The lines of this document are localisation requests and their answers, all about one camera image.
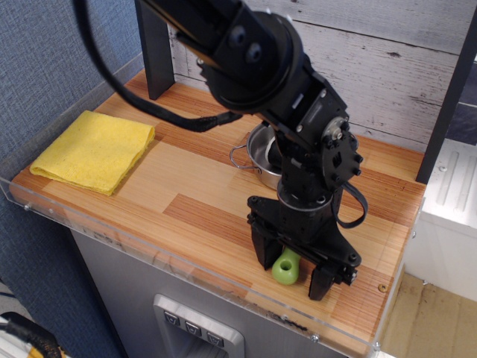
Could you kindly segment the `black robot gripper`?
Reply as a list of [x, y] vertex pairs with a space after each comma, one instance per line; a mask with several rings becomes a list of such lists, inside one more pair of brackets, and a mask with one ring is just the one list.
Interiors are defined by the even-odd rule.
[[362, 202], [362, 194], [354, 186], [342, 186], [316, 201], [302, 202], [285, 192], [279, 192], [277, 200], [259, 196], [247, 200], [247, 220], [260, 265], [270, 269], [285, 248], [314, 263], [309, 286], [313, 301], [321, 301], [335, 283], [352, 284], [361, 264], [361, 257], [338, 229], [362, 223], [361, 217], [351, 222], [339, 219], [344, 191]]

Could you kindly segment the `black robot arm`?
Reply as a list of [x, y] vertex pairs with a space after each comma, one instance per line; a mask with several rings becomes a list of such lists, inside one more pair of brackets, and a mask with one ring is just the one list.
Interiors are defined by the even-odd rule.
[[248, 222], [260, 264], [270, 268], [285, 248], [314, 263], [309, 297], [352, 283], [361, 257], [341, 234], [343, 192], [362, 156], [346, 104], [313, 68], [299, 34], [284, 17], [242, 1], [149, 1], [201, 60], [212, 96], [234, 113], [254, 114], [274, 130], [281, 160], [277, 198], [252, 196]]

